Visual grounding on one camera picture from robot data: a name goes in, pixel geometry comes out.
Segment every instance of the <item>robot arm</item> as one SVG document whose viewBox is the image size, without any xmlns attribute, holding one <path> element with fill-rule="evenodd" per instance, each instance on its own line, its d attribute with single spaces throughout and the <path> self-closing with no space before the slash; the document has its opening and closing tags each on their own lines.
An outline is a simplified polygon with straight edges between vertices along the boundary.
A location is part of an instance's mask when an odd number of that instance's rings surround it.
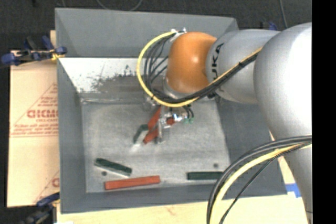
<svg viewBox="0 0 336 224">
<path fill-rule="evenodd" d="M 221 98 L 258 104 L 276 140 L 311 135 L 311 36 L 311 23 L 282 32 L 232 31 L 218 39 L 197 32 L 182 34 L 171 45 L 161 93 L 172 103 L 161 104 L 178 107 L 196 101 L 190 97 L 209 93 L 204 89 L 218 84 L 222 74 L 236 66 L 238 72 L 213 88 Z M 285 158 L 312 223 L 312 149 L 294 151 Z"/>
</svg>

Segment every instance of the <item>red bar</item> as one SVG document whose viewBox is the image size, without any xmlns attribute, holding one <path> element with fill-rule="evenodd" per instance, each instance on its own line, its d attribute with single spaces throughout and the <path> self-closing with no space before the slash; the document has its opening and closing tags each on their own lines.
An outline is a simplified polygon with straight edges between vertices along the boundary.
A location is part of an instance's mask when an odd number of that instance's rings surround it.
<svg viewBox="0 0 336 224">
<path fill-rule="evenodd" d="M 160 183 L 160 176 L 145 176 L 138 178 L 128 178 L 114 181 L 106 181 L 105 190 L 145 186 Z"/>
</svg>

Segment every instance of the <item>green bar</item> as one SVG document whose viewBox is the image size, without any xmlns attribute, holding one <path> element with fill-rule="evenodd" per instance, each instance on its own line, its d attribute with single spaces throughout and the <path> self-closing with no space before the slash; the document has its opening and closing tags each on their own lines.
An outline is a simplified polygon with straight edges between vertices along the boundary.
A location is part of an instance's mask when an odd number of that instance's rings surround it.
<svg viewBox="0 0 336 224">
<path fill-rule="evenodd" d="M 121 165 L 119 163 L 108 161 L 107 159 L 103 158 L 96 158 L 94 165 L 126 176 L 130 176 L 132 173 L 131 168 Z"/>
<path fill-rule="evenodd" d="M 218 180 L 223 172 L 190 172 L 188 180 Z"/>
</svg>

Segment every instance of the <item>blue clamp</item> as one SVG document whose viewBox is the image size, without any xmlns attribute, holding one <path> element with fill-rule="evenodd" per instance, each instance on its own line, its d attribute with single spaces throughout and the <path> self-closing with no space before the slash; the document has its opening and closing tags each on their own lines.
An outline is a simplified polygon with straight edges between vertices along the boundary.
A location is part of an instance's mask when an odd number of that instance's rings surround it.
<svg viewBox="0 0 336 224">
<path fill-rule="evenodd" d="M 38 51 L 37 46 L 32 40 L 32 38 L 27 37 L 24 42 L 23 50 L 20 50 L 16 54 L 10 52 L 8 54 L 2 55 L 1 62 L 4 65 L 8 66 L 12 65 L 18 66 L 27 62 L 51 59 L 55 55 L 60 56 L 68 52 L 66 47 L 55 48 L 47 36 L 42 36 L 42 43 L 44 47 L 47 49 L 46 51 L 42 50 Z"/>
</svg>

